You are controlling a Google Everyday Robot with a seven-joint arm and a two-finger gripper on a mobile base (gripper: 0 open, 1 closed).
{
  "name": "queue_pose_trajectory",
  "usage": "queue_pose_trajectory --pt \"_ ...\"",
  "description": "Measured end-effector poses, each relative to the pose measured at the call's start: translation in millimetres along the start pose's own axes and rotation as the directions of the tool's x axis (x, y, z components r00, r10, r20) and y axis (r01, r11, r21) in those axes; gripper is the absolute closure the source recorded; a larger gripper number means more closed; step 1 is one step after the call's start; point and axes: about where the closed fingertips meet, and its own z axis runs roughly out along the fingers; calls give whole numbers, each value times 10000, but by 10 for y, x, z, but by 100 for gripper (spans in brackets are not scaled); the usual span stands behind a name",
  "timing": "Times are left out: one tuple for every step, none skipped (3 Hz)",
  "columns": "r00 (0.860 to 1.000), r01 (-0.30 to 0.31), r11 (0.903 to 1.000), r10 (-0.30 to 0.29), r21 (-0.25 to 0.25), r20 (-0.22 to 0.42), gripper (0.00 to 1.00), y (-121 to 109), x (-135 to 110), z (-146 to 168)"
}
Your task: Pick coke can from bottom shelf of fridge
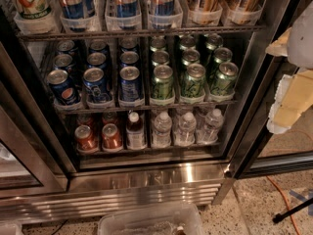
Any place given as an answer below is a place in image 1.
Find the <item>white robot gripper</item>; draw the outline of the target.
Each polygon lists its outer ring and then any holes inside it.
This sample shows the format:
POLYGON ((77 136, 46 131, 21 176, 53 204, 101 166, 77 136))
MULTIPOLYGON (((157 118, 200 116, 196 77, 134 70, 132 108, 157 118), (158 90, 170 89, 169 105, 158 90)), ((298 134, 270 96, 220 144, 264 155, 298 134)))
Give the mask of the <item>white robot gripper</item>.
MULTIPOLYGON (((313 1, 265 52, 274 57, 288 56, 291 64, 313 69, 313 1)), ((283 134, 313 105, 313 70, 284 74, 274 100, 266 126, 273 134, 283 134)))

